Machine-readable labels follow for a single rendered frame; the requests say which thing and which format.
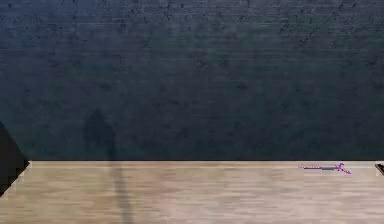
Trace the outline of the purple grey thin tool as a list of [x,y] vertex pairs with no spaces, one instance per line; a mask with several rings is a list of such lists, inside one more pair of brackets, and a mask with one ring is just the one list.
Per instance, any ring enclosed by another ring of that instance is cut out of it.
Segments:
[[344,168],[344,163],[340,162],[335,165],[329,165],[329,166],[302,166],[302,169],[304,170],[328,170],[328,171],[337,171],[337,172],[343,172],[345,174],[350,175],[351,171]]

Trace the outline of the black furniture block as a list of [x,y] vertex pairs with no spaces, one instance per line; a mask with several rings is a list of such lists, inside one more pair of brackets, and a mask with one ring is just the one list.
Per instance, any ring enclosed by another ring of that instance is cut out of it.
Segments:
[[28,165],[27,157],[0,121],[0,197]]

